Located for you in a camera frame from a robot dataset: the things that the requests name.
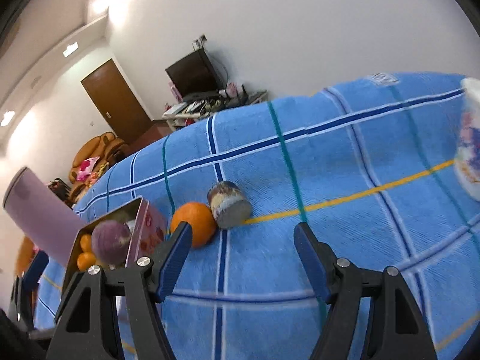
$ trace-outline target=yellow stripe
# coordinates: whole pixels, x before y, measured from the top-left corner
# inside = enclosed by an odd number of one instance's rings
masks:
[[[54,286],[55,288],[58,288],[60,291],[62,290],[62,288],[57,284],[55,283],[52,279],[50,279],[48,276],[46,276],[45,274],[42,275],[42,277],[45,279],[45,281],[48,283],[48,284],[51,284],[52,286]]]
[[[460,337],[460,335],[464,334],[466,330],[472,326],[476,321],[480,319],[480,311],[478,311],[473,317],[469,318],[464,324],[462,324],[457,330],[455,330],[451,335],[444,338],[442,341],[435,344],[435,350],[438,352],[445,348],[448,344],[450,344],[453,340]]]
[[[134,355],[136,355],[136,352],[135,352],[135,348],[132,347],[131,345],[127,344],[125,341],[121,341],[121,344],[123,346],[124,349],[126,349],[127,351],[129,351],[130,353],[133,353]]]
[[[365,196],[373,195],[374,193],[388,190],[390,188],[397,187],[399,185],[403,185],[406,183],[410,183],[413,180],[420,179],[421,177],[431,175],[432,173],[450,167],[453,165],[453,160],[445,161],[443,163],[440,163],[431,169],[424,170],[419,173],[415,173],[414,175],[410,175],[404,178],[401,178],[400,180],[392,181],[390,183],[383,184],[379,187],[374,187],[370,188],[369,190],[365,190],[362,192],[357,192],[349,196],[344,196],[342,198],[336,198],[332,200],[326,200],[325,202],[321,203],[316,203],[316,204],[310,204],[308,206],[305,206],[306,211],[314,211],[314,210],[320,210],[325,207],[330,207],[330,206],[335,206],[338,204],[342,203],[347,203],[351,202],[352,200],[364,198]],[[293,215],[298,215],[299,210],[289,210],[289,211],[282,211],[282,212],[275,212],[274,214],[268,214],[268,215],[263,215],[263,216],[258,216],[256,218],[250,218],[247,219],[244,224],[245,225],[252,225],[253,223],[260,223],[260,222],[266,222],[266,221],[271,221],[273,219],[279,219],[279,218],[284,218],[286,216],[293,216]]]

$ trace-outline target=bed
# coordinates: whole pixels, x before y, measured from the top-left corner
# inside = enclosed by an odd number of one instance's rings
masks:
[[[376,74],[234,110],[171,134],[113,166],[74,208],[87,221],[143,196],[166,218],[231,180],[252,217],[192,250],[162,323],[178,359],[307,359],[325,319],[293,246],[308,222],[357,266],[404,275],[439,359],[480,318],[480,203],[454,173],[463,76]],[[64,270],[47,266],[35,324],[53,326]],[[350,357],[368,318],[362,301]],[[121,323],[126,358],[134,344]]]

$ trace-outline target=small orange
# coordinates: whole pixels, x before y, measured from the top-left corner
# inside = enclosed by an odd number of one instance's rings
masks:
[[[82,251],[92,251],[92,236],[90,234],[83,234],[80,238],[80,247]]]
[[[96,262],[97,257],[95,257],[95,255],[90,251],[84,251],[83,253],[80,253],[77,258],[78,269],[80,269],[82,272],[86,271]]]
[[[176,230],[180,222],[187,222],[191,226],[193,233],[192,248],[205,245],[217,229],[217,223],[210,208],[198,202],[186,203],[175,211],[170,223],[170,233]]]

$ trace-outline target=couch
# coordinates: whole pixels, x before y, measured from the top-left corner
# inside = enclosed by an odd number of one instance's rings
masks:
[[[95,164],[93,172],[97,172],[103,165],[112,161],[113,157],[119,152],[126,152],[128,145],[122,138],[115,136],[113,132],[105,132],[102,135],[92,138],[78,150],[73,159],[71,169],[68,175],[72,187],[69,194],[69,200],[76,203],[78,199],[88,189],[86,181],[77,181],[78,171],[83,161],[92,157],[100,157]]]

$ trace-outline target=pink tumbler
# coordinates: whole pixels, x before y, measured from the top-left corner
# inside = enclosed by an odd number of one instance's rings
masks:
[[[67,265],[75,237],[86,222],[28,167],[13,177],[3,197],[3,208],[35,245]]]

